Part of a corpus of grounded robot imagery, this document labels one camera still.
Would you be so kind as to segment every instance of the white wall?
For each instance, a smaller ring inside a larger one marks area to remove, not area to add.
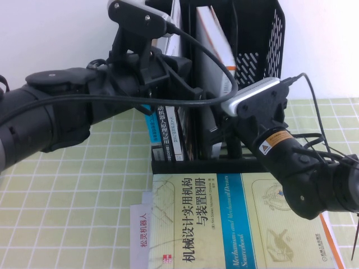
[[[359,96],[359,0],[280,3],[282,77],[307,72],[319,97]],[[106,58],[117,30],[106,6],[107,0],[0,0],[0,74],[14,89],[31,73]],[[298,82],[290,97],[309,98],[309,89]]]
[[[282,78],[306,72],[321,98],[358,97],[359,1],[280,0],[280,5],[286,16]],[[304,79],[289,93],[309,96]]]

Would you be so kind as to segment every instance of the grid mat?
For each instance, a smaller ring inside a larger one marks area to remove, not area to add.
[[[359,153],[359,98],[319,100],[330,145]],[[312,101],[290,101],[293,133],[318,132]],[[130,110],[91,128],[81,145],[38,153],[0,176],[0,268],[129,268],[129,206],[151,190],[144,116]],[[330,213],[340,254],[351,262],[356,215]]]

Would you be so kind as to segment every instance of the red logo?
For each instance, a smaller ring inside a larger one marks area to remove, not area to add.
[[[163,255],[163,263],[172,263],[172,255],[171,254]]]

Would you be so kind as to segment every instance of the blue book spine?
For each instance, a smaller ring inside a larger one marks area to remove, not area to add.
[[[145,108],[150,109],[149,105],[144,105]],[[164,152],[161,141],[161,134],[159,131],[159,124],[156,112],[151,116],[145,116],[148,132],[151,141],[151,150],[155,161],[164,161]]]
[[[255,269],[255,253],[240,174],[218,174],[226,269]]]

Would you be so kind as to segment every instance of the warning label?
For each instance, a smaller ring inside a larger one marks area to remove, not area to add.
[[[271,150],[271,146],[268,144],[267,141],[264,141],[260,146],[259,150],[264,154],[267,155],[267,153]]]
[[[279,131],[277,133],[274,133],[270,137],[268,137],[260,146],[259,150],[264,154],[267,155],[267,153],[278,143],[282,142],[283,140],[293,138],[290,133],[287,131]]]

